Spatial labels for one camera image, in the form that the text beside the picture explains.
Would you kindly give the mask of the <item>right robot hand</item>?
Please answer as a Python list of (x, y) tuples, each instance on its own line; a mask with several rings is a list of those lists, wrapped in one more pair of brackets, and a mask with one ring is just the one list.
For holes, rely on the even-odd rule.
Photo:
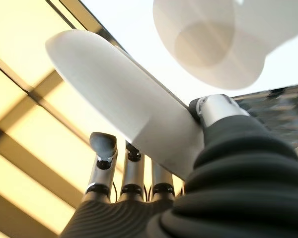
[(204, 149), (183, 196), (106, 204), (89, 198), (63, 238), (298, 238), (298, 156), (226, 95), (193, 100)]

